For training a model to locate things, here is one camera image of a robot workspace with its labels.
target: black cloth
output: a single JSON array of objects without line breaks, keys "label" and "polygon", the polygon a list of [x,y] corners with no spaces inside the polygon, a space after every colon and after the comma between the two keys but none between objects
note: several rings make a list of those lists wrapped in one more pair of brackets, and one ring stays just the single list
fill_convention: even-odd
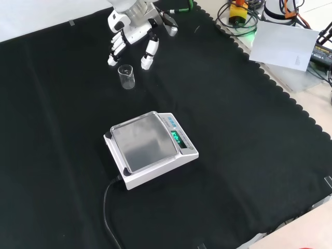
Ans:
[{"label": "black cloth", "polygon": [[[176,0],[158,3],[181,7]],[[218,31],[198,6],[107,65],[111,9],[0,44],[0,248],[113,248],[103,193],[118,172],[103,142],[113,125],[172,112],[200,156],[107,199],[124,248],[236,248],[329,194],[332,145],[301,106]]]}]

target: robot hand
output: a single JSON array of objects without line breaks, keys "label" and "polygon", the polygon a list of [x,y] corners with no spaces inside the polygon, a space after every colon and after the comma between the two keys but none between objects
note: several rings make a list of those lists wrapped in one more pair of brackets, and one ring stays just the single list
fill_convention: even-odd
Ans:
[{"label": "robot hand", "polygon": [[[141,59],[141,67],[148,70],[153,63],[154,56],[159,46],[159,39],[152,32],[152,29],[163,24],[168,33],[174,36],[177,32],[176,22],[166,13],[157,10],[151,3],[152,1],[112,1],[114,11],[108,17],[108,25],[111,31],[116,33],[116,35],[111,40],[112,48],[110,50],[108,64],[115,66],[126,46],[132,45],[140,39],[149,36],[149,44],[146,48],[146,53]],[[133,1],[134,3],[131,7],[128,7],[129,5],[124,7],[125,3]]]}]

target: scalloped edge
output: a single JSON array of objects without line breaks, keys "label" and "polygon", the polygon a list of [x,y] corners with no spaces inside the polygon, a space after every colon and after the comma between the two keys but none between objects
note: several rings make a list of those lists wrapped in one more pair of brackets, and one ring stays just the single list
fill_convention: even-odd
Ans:
[{"label": "scalloped edge", "polygon": [[[202,11],[210,20],[211,22],[214,22],[213,17],[211,17],[211,15],[209,13],[207,13],[204,9],[202,9],[201,6],[198,5],[198,3],[196,1],[193,2],[194,8],[197,8],[198,10]],[[217,24],[217,27],[219,28],[219,30],[225,34],[227,34],[227,32],[219,25]],[[235,46],[236,49],[240,50],[244,56],[249,59],[249,54],[247,52],[245,52],[244,50],[247,50],[247,48],[245,47],[244,44],[241,43],[240,40],[235,40],[232,37],[229,37],[229,39],[233,40],[233,44]],[[323,128],[317,124],[316,120],[310,116],[310,114],[303,109],[303,106],[301,106],[300,104],[297,104],[296,100],[294,98],[291,98],[291,96],[289,95],[288,92],[285,92],[285,89],[282,88],[281,86],[278,85],[278,83],[276,81],[274,81],[273,79],[271,79],[271,77],[273,77],[272,75],[269,75],[266,70],[264,68],[262,68],[262,66],[258,63],[258,62],[254,62],[257,66],[258,66],[258,70],[260,71],[260,73],[262,73],[264,75],[264,77],[266,77],[268,79],[268,81],[270,82],[270,85],[272,87],[275,87],[275,89],[279,92],[281,92],[281,94],[285,95],[286,97],[288,97],[289,101],[292,102],[292,104],[294,105],[294,108],[300,110],[300,112],[302,113],[302,115],[304,115],[308,122],[310,122],[313,125],[313,128],[319,132],[320,134],[323,135],[324,138],[326,138],[327,140],[329,140],[331,142],[331,135],[328,134],[327,132],[323,131]]]}]

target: stainless steel weighing plate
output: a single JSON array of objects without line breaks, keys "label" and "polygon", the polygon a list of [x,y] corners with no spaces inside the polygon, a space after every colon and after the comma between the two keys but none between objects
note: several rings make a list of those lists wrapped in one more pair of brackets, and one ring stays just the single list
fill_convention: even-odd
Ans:
[{"label": "stainless steel weighing plate", "polygon": [[131,173],[178,153],[172,135],[156,112],[113,126],[110,131]]}]

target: scale control panel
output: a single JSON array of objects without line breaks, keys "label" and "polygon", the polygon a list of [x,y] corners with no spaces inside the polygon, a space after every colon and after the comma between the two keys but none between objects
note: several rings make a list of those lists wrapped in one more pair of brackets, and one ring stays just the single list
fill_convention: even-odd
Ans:
[{"label": "scale control panel", "polygon": [[178,146],[178,149],[180,150],[182,155],[190,155],[197,153],[192,142],[182,130],[181,126],[178,124],[173,114],[159,113],[158,115],[173,136],[175,144]]}]

